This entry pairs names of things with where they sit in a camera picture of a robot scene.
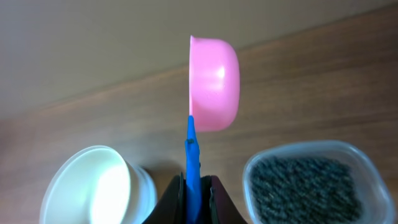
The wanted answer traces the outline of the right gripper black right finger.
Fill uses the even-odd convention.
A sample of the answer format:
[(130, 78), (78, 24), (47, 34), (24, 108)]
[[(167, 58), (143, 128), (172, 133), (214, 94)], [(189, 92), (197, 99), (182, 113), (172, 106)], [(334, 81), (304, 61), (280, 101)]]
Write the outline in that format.
[(217, 176), (201, 178), (201, 194), (202, 223), (247, 224)]

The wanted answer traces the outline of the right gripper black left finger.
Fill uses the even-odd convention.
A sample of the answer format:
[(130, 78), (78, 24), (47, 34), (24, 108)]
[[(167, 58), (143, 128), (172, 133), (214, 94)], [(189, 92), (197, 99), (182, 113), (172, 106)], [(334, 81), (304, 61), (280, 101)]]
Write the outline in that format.
[(186, 224), (186, 184), (183, 173), (175, 175), (143, 224)]

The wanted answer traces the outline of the pink scoop blue handle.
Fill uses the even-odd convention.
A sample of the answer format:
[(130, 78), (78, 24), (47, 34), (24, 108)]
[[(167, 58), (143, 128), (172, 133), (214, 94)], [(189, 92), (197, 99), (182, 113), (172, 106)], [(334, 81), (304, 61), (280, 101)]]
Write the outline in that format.
[(198, 132), (228, 128), (238, 112), (239, 62), (233, 47), (221, 39), (190, 37), (186, 155), (186, 223), (200, 220), (201, 177)]

